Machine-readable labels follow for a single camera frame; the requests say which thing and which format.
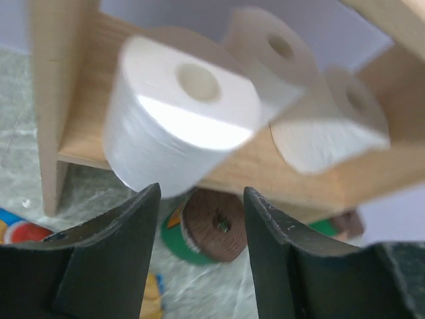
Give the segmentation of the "white paper roll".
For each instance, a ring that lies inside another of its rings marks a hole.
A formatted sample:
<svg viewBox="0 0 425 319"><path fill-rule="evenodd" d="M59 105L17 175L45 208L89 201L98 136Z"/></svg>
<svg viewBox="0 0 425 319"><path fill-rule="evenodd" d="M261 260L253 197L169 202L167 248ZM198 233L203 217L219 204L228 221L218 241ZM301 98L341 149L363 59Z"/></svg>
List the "white paper roll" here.
<svg viewBox="0 0 425 319"><path fill-rule="evenodd" d="M377 99L340 66L326 69L270 131L284 161L309 175L391 145L388 120Z"/></svg>
<svg viewBox="0 0 425 319"><path fill-rule="evenodd" d="M102 148L133 191L180 195L260 128L251 80L219 44L183 27L129 37L118 55Z"/></svg>
<svg viewBox="0 0 425 319"><path fill-rule="evenodd" d="M319 76L303 40L259 7L235 9L222 44L256 88L262 126L287 110Z"/></svg>

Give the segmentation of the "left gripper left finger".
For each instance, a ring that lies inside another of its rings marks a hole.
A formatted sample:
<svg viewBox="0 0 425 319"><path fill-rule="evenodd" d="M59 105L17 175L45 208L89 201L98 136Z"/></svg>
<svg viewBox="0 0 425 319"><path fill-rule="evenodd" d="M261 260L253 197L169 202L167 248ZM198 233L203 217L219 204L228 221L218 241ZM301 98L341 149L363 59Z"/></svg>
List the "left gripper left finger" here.
<svg viewBox="0 0 425 319"><path fill-rule="evenodd" d="M138 318L161 189L43 241L1 246L2 318Z"/></svg>

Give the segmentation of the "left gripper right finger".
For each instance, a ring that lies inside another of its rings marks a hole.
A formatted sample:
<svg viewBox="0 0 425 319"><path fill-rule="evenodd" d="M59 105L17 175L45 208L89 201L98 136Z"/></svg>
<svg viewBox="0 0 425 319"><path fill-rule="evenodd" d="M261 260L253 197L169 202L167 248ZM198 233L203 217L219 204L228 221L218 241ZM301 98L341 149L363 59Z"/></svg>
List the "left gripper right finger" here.
<svg viewBox="0 0 425 319"><path fill-rule="evenodd" d="M260 318L423 318L424 243L356 247L244 190Z"/></svg>

